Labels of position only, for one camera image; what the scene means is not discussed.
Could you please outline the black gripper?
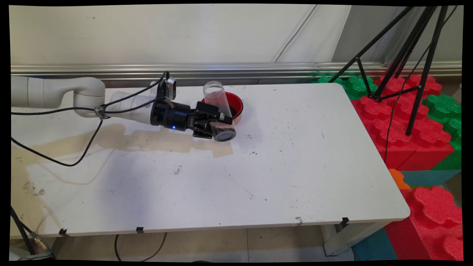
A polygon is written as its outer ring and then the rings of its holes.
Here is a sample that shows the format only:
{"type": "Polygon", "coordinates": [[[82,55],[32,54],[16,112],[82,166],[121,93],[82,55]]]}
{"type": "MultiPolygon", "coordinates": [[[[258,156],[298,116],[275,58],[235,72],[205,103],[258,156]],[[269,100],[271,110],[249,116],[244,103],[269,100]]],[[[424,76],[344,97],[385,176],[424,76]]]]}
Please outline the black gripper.
{"type": "Polygon", "coordinates": [[[156,100],[152,104],[152,112],[149,122],[152,126],[162,126],[176,131],[186,131],[192,127],[190,120],[194,118],[198,123],[192,128],[193,136],[196,138],[212,139],[213,131],[211,122],[221,122],[227,125],[233,123],[233,118],[225,112],[221,112],[218,106],[210,105],[202,101],[197,102],[196,108],[192,109],[185,104],[164,100],[156,100]]]}

